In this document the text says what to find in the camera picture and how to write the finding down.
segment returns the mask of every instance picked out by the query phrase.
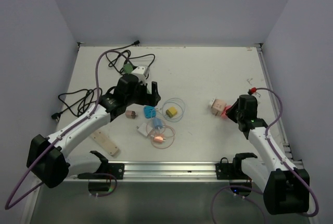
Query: blue object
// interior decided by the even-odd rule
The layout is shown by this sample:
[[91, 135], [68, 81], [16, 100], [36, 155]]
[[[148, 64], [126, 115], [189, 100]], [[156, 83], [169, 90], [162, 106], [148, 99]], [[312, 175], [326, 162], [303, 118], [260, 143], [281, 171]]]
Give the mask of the blue object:
[[154, 125], [155, 129], [163, 128], [163, 123], [162, 123], [162, 120], [160, 118], [154, 118], [152, 120], [152, 124]]
[[144, 113], [145, 113], [145, 117], [146, 117], [147, 119], [156, 116], [155, 108], [154, 108], [154, 107], [151, 107], [151, 106], [145, 106], [145, 107], [144, 107]]

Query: gray floor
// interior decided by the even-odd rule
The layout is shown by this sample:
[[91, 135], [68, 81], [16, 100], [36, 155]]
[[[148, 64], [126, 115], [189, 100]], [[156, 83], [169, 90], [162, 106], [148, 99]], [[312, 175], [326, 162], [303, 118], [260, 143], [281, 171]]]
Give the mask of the gray floor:
[[[87, 182], [63, 182], [54, 189], [41, 189], [31, 224], [213, 223], [211, 199], [224, 185], [120, 182], [112, 195], [95, 199], [88, 196]], [[249, 197], [263, 206], [261, 196]], [[227, 192], [218, 196], [214, 209], [218, 223], [263, 223], [256, 206]], [[272, 224], [309, 223], [296, 214], [266, 214]]]

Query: robotic arm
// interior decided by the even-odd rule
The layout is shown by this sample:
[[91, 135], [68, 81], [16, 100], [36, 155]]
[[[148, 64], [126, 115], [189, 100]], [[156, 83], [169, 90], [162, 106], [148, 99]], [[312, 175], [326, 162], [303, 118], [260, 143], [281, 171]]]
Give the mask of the robotic arm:
[[258, 150], [264, 164], [253, 153], [236, 154], [233, 159], [234, 172], [246, 174], [263, 192], [265, 206], [272, 215], [303, 213], [309, 210], [309, 191], [285, 166], [285, 162], [308, 185], [309, 174], [305, 169], [297, 169], [274, 141], [270, 132], [266, 138], [267, 124], [257, 117], [257, 99], [253, 95], [241, 95], [226, 115], [243, 132]]
[[40, 134], [32, 139], [27, 167], [43, 153], [56, 138], [59, 141], [45, 156], [32, 168], [32, 172], [49, 188], [54, 188], [71, 175], [81, 173], [107, 173], [108, 160], [97, 151], [91, 151], [86, 156], [69, 159], [72, 150], [86, 139], [92, 132], [108, 124], [123, 114], [131, 104], [149, 105], [155, 107], [161, 100], [158, 94], [157, 83], [151, 83], [151, 94], [147, 93], [145, 76], [147, 68], [137, 67], [132, 74], [124, 74], [116, 87], [110, 88], [100, 97], [98, 105], [91, 114], [93, 105], [89, 110], [74, 122], [56, 133], [44, 138]]

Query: black power cord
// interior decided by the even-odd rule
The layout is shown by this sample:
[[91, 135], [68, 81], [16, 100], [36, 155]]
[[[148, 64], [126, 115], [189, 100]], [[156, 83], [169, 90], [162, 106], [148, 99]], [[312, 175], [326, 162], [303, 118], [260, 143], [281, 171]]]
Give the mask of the black power cord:
[[[134, 45], [138, 45], [140, 44], [140, 41], [135, 41], [134, 43], [128, 45], [128, 46], [125, 46], [125, 47], [121, 47], [121, 48], [115, 48], [113, 49], [114, 51], [116, 50], [119, 50], [119, 49], [124, 49], [124, 48], [128, 48], [128, 47], [131, 47], [131, 46], [134, 46]], [[143, 56], [136, 56], [136, 57], [131, 57], [131, 51], [129, 49], [126, 49], [124, 50], [123, 52], [121, 52], [121, 54], [118, 54], [118, 56], [113, 59], [113, 60], [110, 60], [109, 59], [109, 56], [108, 54], [105, 54], [105, 57], [108, 59], [109, 61], [109, 67], [110, 68], [114, 68], [116, 70], [116, 72], [120, 75], [123, 75], [124, 74], [124, 69], [121, 68], [120, 70], [116, 68], [116, 63], [117, 61], [120, 59], [120, 57], [124, 57], [125, 58], [125, 62], [124, 62], [124, 65], [127, 64], [127, 63], [130, 63], [132, 65], [132, 68], [135, 69], [136, 66], [134, 66], [130, 60], [132, 59], [139, 59], [139, 58], [143, 58], [143, 57], [147, 57], [147, 56], [152, 56], [152, 61], [150, 62], [150, 64], [148, 65], [148, 67], [150, 67], [152, 65], [152, 63], [155, 61], [155, 58], [156, 56], [154, 54], [147, 54], [147, 55], [143, 55]]]
[[[66, 95], [66, 96], [73, 95], [73, 94], [77, 94], [80, 92], [85, 92], [85, 95], [82, 98], [80, 98], [79, 100], [77, 100], [75, 103], [73, 103], [72, 105], [68, 105], [63, 99], [61, 99], [61, 97], [63, 95]], [[69, 110], [74, 116], [80, 117], [88, 110], [88, 108], [90, 107], [91, 104], [96, 102], [96, 101], [93, 101], [95, 92], [96, 92], [96, 88], [94, 88], [93, 90], [92, 89], [81, 89], [81, 90], [77, 90], [74, 92], [62, 93], [62, 94], [58, 95], [58, 99], [66, 105], [66, 108], [63, 111], [53, 114], [51, 116], [52, 119], [59, 121], [62, 113], [64, 113], [66, 110]], [[103, 90], [101, 88], [99, 88], [99, 94], [100, 95], [103, 94]], [[78, 104], [78, 107], [76, 108], [77, 113], [75, 113], [72, 110], [72, 107], [75, 106], [76, 104]]]

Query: yellow object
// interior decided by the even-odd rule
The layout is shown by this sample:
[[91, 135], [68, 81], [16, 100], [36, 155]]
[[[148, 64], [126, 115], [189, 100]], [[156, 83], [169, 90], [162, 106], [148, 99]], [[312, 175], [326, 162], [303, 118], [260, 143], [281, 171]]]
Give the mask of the yellow object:
[[174, 117], [175, 115], [177, 115], [177, 109], [175, 107], [171, 107], [169, 109], [166, 110], [165, 112], [170, 118]]

